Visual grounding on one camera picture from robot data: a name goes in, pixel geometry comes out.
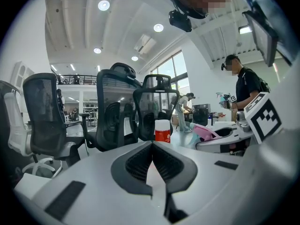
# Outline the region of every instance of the ceiling air conditioner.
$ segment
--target ceiling air conditioner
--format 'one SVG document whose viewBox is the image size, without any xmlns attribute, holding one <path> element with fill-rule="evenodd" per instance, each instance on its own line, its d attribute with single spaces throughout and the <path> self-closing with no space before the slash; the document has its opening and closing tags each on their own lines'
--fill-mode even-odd
<svg viewBox="0 0 300 225">
<path fill-rule="evenodd" d="M 148 53 L 150 49 L 155 45 L 156 41 L 151 37 L 143 34 L 135 45 L 135 50 L 141 55 Z"/>
</svg>

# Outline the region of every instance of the pink object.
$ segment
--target pink object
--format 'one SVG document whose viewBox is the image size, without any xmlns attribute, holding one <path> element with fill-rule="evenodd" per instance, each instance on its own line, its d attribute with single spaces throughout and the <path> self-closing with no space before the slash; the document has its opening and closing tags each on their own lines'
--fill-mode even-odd
<svg viewBox="0 0 300 225">
<path fill-rule="evenodd" d="M 199 124 L 195 124 L 194 133 L 196 133 L 199 137 L 203 138 L 205 141 L 220 138 L 220 136 L 216 134 L 214 131 L 212 131 L 208 127 Z"/>
</svg>

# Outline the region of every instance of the chair base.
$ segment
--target chair base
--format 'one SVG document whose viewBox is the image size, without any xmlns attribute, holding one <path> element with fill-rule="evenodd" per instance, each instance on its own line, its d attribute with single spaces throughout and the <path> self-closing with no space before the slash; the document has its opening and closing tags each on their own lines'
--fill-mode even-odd
<svg viewBox="0 0 300 225">
<path fill-rule="evenodd" d="M 43 159 L 39 160 L 37 163 L 35 162 L 35 163 L 28 164 L 27 166 L 25 166 L 22 169 L 22 172 L 25 173 L 25 171 L 27 169 L 33 168 L 32 175 L 36 175 L 37 170 L 41 167 L 49 169 L 51 172 L 54 172 L 55 171 L 54 167 L 51 167 L 51 166 L 45 164 L 45 162 L 47 162 L 47 161 L 53 161 L 53 159 L 50 157 L 47 157 L 47 158 L 43 158 Z"/>
</svg>

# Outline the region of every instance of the black polo shirt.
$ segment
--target black polo shirt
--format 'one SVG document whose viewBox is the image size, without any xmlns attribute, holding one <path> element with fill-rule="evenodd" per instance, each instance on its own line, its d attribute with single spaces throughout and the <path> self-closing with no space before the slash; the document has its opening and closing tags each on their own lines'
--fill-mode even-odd
<svg viewBox="0 0 300 225">
<path fill-rule="evenodd" d="M 255 90 L 261 92 L 259 78 L 251 69 L 243 67 L 240 70 L 238 77 L 239 78 L 235 87 L 237 102 L 241 102 L 249 98 L 250 93 Z"/>
</svg>

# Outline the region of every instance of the white column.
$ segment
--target white column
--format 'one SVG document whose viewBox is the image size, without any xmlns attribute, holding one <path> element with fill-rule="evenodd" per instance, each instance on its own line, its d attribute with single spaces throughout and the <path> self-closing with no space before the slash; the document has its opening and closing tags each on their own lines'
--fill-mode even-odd
<svg viewBox="0 0 300 225">
<path fill-rule="evenodd" d="M 83 91 L 79 91 L 79 113 L 83 113 Z"/>
</svg>

